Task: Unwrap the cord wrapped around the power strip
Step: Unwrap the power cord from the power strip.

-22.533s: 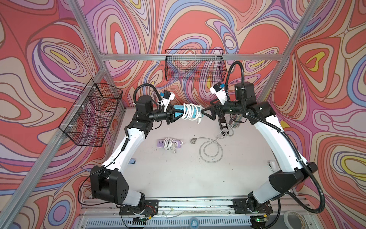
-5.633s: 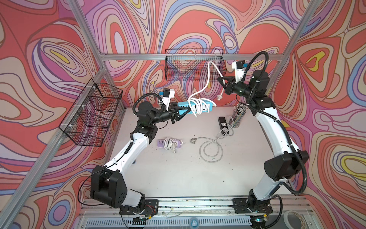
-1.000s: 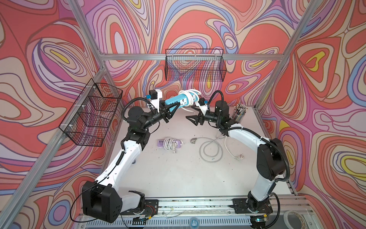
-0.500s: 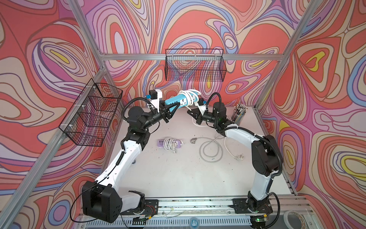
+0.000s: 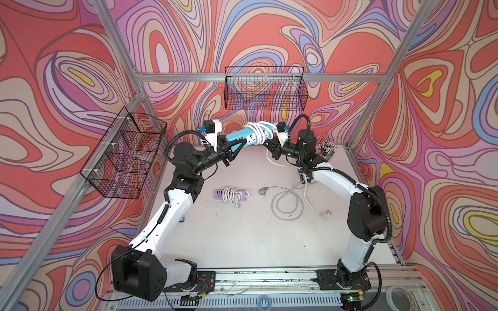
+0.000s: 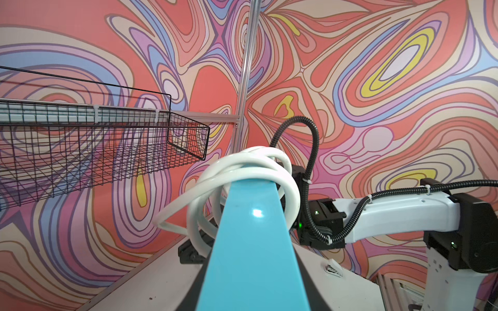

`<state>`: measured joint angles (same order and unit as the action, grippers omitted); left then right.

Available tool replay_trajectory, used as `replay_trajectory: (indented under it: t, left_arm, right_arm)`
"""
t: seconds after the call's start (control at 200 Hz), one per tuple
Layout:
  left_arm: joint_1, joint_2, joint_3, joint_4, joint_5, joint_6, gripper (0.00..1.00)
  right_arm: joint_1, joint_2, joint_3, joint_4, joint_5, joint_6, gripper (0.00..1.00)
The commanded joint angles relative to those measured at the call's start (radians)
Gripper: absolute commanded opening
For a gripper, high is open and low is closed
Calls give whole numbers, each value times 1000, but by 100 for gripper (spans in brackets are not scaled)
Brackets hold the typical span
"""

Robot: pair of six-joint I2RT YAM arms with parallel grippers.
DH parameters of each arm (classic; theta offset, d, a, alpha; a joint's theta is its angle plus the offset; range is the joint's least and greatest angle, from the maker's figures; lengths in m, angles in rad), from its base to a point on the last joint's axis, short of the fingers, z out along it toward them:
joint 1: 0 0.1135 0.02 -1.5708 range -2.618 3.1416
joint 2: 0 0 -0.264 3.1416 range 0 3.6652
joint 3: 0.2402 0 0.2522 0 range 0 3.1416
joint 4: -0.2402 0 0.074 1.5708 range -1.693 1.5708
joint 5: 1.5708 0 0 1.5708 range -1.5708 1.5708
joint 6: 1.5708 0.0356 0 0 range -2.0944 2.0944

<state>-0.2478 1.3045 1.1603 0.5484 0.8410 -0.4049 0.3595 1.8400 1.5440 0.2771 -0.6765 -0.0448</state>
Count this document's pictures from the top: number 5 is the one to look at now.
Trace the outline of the blue power strip with cord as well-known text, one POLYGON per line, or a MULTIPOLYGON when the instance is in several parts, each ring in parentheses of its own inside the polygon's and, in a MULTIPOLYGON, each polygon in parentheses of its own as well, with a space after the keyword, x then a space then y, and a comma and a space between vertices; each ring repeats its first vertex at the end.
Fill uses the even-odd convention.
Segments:
MULTIPOLYGON (((247 141, 246 146, 264 146, 264 142, 267 139, 278 139, 276 136, 276 125, 266 121, 260 121, 257 123, 249 122, 244 125, 242 130, 231 133, 227 135, 226 138, 229 141, 247 141)), ((298 185, 297 181, 294 180, 293 186, 290 189, 286 187, 278 187, 278 189, 280 189, 281 191, 277 193, 272 199, 272 214, 278 220, 282 220, 285 222, 295 221, 302 216, 304 212, 304 205, 307 204, 313 210, 313 212, 315 212, 320 217, 325 219, 331 218, 332 213, 330 210, 318 211, 308 201, 306 197, 306 190, 309 184, 311 183, 307 183, 306 185, 298 185), (292 211, 284 211, 279 207, 280 200, 288 195, 293 195, 296 199, 296 206, 292 211)))

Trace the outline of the black power strip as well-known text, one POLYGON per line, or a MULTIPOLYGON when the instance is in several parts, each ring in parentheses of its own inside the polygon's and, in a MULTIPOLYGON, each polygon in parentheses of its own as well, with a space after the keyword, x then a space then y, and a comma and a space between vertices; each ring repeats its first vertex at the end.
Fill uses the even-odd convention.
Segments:
POLYGON ((310 168, 299 168, 300 182, 302 185, 311 183, 313 181, 313 170, 310 168))

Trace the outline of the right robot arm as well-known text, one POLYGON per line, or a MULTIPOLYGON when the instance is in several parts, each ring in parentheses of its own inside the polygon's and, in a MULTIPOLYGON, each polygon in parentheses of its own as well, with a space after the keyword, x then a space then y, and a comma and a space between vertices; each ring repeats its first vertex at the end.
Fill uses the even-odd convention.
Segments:
POLYGON ((342 308, 367 310, 380 298, 383 286, 381 269, 371 255, 379 244, 392 238, 392 220, 387 208, 384 190, 369 187, 350 175, 333 167, 316 150, 316 137, 311 121, 305 114, 298 119, 306 121, 306 128, 298 132, 295 143, 291 142, 291 130, 296 122, 272 124, 257 123, 257 142, 271 152, 274 159, 295 159, 294 166, 305 182, 317 181, 343 198, 348 204, 346 223, 351 236, 346 251, 332 270, 317 270, 320 290, 343 290, 342 308))

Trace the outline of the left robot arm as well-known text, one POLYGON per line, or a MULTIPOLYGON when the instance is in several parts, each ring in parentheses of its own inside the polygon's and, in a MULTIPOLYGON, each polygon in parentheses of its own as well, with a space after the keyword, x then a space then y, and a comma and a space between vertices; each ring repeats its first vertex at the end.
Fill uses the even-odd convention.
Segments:
POLYGON ((169 263, 160 260, 160 250, 185 212, 195 203, 205 179, 202 173, 223 162, 229 165, 240 151, 249 146, 241 131, 235 137, 185 130, 172 138, 165 156, 174 166, 164 201, 153 219, 128 246, 117 246, 106 269, 110 270, 114 289, 127 298, 155 301, 165 288, 197 283, 197 265, 184 259, 169 263))

